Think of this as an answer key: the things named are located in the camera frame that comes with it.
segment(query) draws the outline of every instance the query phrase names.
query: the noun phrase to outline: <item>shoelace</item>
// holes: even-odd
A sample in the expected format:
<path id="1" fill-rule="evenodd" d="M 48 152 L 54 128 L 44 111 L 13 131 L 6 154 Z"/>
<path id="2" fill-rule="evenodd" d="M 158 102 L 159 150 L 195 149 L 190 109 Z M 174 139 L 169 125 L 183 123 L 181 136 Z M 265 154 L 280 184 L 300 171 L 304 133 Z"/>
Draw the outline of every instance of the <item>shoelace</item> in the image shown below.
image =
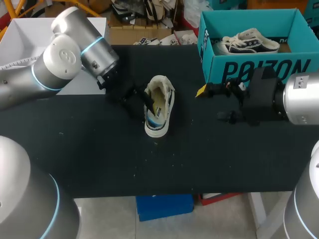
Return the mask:
<path id="1" fill-rule="evenodd" d="M 233 36 L 233 37 L 224 36 L 221 44 L 223 44 L 223 45 L 229 44 L 230 46 L 231 45 L 233 45 L 233 46 L 247 46 L 247 44 L 244 41 L 238 39 L 238 35 Z"/>

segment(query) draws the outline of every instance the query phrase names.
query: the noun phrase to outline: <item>white box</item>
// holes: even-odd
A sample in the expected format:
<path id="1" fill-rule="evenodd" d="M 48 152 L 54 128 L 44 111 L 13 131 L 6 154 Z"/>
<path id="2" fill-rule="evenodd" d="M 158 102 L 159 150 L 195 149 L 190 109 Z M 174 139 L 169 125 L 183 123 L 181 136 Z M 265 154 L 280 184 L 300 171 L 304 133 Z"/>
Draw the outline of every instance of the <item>white box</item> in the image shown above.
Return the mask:
<path id="1" fill-rule="evenodd" d="M 104 37 L 106 18 L 88 18 Z M 54 18 L 13 19 L 0 42 L 0 66 L 20 59 L 39 56 L 50 44 L 53 37 L 51 24 Z M 104 94 L 98 88 L 97 80 L 81 70 L 58 95 Z"/>

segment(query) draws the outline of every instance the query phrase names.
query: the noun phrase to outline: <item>teal shoe box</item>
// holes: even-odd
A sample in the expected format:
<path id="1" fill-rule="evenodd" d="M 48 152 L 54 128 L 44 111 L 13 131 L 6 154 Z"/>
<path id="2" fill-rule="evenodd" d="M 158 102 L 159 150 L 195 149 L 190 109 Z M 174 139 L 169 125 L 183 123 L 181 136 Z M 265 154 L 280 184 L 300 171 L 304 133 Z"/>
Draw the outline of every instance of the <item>teal shoe box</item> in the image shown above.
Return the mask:
<path id="1" fill-rule="evenodd" d="M 319 25 L 319 0 L 309 0 L 304 17 L 310 27 Z"/>
<path id="2" fill-rule="evenodd" d="M 214 43 L 249 28 L 279 43 L 288 43 L 291 52 L 215 56 Z M 319 68 L 319 41 L 298 9 L 205 11 L 197 47 L 206 82 L 222 83 L 234 77 L 247 82 L 255 68 L 272 66 L 285 83 L 293 73 Z"/>

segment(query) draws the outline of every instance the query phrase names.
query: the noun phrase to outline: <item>cable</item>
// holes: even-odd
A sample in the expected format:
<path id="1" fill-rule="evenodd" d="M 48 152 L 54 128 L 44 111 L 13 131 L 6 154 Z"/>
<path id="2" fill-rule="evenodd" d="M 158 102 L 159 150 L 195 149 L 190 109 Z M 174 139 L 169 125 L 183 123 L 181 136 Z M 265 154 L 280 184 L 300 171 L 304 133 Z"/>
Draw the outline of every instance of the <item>cable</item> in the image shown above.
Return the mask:
<path id="1" fill-rule="evenodd" d="M 24 59 L 21 59 L 21 60 L 18 60 L 18 61 L 11 62 L 11 63 L 6 64 L 4 66 L 0 66 L 0 71 L 1 70 L 7 70 L 7 69 L 9 69 L 12 66 L 19 66 L 19 65 L 24 64 L 24 63 L 35 61 L 38 58 L 39 58 L 38 56 L 28 57 L 28 58 L 24 58 Z"/>

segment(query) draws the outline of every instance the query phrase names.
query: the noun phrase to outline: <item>yellow label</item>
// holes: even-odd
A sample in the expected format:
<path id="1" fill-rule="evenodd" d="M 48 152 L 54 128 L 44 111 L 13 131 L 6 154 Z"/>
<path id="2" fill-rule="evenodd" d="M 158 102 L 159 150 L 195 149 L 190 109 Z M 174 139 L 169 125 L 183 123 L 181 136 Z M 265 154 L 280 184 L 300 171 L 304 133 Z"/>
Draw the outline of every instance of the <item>yellow label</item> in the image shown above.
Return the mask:
<path id="1" fill-rule="evenodd" d="M 204 85 L 202 88 L 200 88 L 200 89 L 197 91 L 196 97 L 198 97 L 198 96 L 200 96 L 201 94 L 203 94 L 204 91 L 205 91 L 205 88 L 206 88 L 206 85 Z"/>

